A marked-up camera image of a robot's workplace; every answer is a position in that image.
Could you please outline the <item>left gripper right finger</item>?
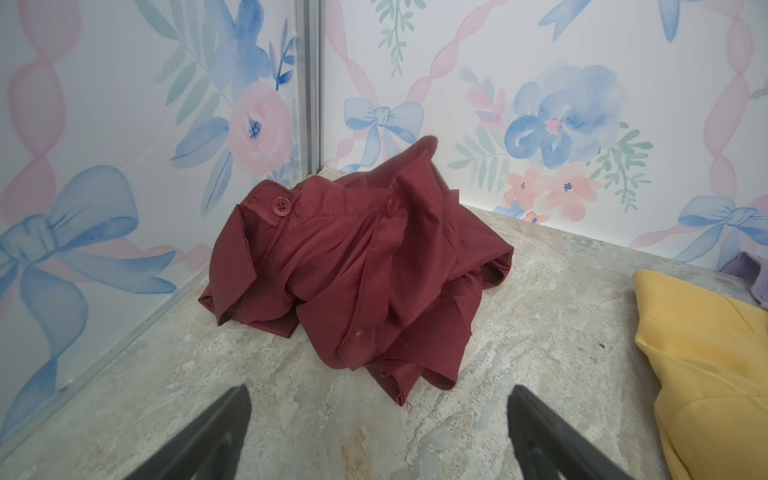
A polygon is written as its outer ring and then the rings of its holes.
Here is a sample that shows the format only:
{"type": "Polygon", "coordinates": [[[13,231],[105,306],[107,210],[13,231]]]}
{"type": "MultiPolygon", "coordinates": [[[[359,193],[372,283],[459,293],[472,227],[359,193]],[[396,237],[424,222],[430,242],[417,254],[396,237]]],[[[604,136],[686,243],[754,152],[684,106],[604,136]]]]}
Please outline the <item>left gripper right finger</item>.
{"type": "Polygon", "coordinates": [[[525,479],[631,479],[523,385],[516,385],[508,397],[507,421],[525,479]]]}

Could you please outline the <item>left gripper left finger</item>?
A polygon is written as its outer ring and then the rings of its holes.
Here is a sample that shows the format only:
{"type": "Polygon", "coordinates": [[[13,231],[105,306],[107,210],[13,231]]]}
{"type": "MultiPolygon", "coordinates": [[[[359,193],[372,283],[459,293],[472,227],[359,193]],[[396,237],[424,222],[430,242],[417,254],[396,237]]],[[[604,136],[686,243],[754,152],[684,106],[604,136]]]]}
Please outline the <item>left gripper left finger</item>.
{"type": "Polygon", "coordinates": [[[127,478],[233,479],[251,413],[247,388],[228,389],[127,478]]]}

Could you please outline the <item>maroon shirt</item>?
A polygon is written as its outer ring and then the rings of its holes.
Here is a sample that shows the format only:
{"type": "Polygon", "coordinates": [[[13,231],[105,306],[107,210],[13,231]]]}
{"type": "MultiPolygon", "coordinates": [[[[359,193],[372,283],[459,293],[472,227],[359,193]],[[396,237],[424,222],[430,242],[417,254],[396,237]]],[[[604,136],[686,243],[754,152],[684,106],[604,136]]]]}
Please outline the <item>maroon shirt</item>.
{"type": "Polygon", "coordinates": [[[447,186],[437,146],[423,137],[335,181],[259,183],[215,242],[201,304],[221,324],[304,329],[324,364],[368,370],[401,405],[419,380],[453,388],[513,248],[447,186]]]}

